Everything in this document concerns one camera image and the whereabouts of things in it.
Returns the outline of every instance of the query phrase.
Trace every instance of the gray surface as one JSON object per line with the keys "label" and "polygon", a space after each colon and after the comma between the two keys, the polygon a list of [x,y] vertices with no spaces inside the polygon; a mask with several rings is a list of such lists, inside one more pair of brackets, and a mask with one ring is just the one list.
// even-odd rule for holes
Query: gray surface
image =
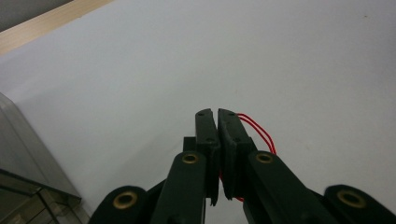
{"label": "gray surface", "polygon": [[[163,180],[194,113],[223,107],[263,125],[309,188],[351,185],[396,213],[395,11],[394,0],[118,0],[1,56],[0,91],[89,211],[116,187]],[[206,223],[243,223],[235,203],[208,206]]]}
{"label": "gray surface", "polygon": [[78,196],[20,110],[0,93],[0,171]]}
{"label": "gray surface", "polygon": [[72,0],[0,0],[0,32]]}

